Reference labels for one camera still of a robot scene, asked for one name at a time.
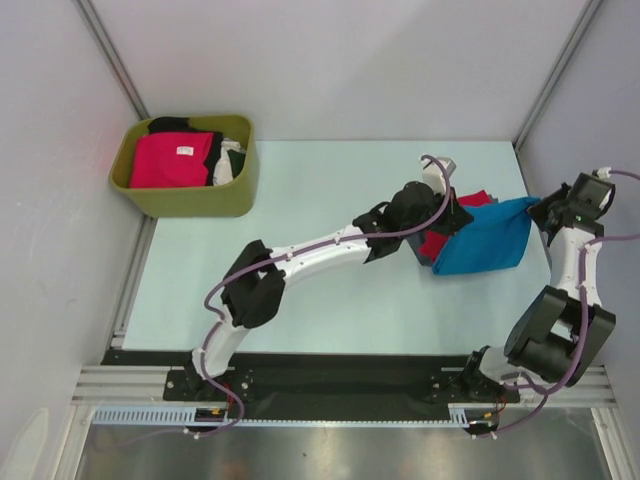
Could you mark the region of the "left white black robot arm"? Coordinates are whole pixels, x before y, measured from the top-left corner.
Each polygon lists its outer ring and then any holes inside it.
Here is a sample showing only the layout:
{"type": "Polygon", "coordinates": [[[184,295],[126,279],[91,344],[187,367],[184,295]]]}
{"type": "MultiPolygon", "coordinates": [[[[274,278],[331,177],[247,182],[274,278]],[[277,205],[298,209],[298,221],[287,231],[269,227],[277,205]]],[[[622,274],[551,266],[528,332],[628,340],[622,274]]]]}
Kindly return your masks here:
{"type": "Polygon", "coordinates": [[[205,297],[205,309],[217,320],[192,351],[187,389],[202,400],[214,397],[244,338],[275,318],[283,294],[294,284],[336,267],[385,258],[417,234],[451,236],[472,222],[453,188],[436,193],[422,182],[410,182],[391,200],[324,237],[280,248],[261,240],[248,243],[205,297]]]}

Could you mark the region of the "blue polo shirt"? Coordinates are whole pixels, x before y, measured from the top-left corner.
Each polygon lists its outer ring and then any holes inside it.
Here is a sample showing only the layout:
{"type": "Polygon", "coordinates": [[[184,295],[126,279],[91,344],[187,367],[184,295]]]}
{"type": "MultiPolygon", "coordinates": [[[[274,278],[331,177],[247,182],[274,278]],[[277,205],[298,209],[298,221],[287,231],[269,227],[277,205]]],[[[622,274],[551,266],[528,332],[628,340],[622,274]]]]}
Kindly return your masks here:
{"type": "Polygon", "coordinates": [[[528,209],[539,197],[469,207],[473,221],[450,237],[431,267],[437,276],[468,275],[519,265],[531,233],[528,209]]]}

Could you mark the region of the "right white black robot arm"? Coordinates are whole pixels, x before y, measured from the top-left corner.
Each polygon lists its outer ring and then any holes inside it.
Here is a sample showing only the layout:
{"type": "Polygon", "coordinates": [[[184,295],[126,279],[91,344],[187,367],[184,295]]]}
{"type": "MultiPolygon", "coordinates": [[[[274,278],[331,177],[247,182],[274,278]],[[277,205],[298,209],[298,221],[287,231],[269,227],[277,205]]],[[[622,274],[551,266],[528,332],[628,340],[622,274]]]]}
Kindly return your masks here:
{"type": "Polygon", "coordinates": [[[601,217],[616,187],[605,170],[582,173],[527,212],[547,237],[551,277],[516,322],[505,345],[473,352],[461,374],[473,401],[531,389],[542,396],[573,386],[613,332],[596,284],[604,239],[601,217]]]}

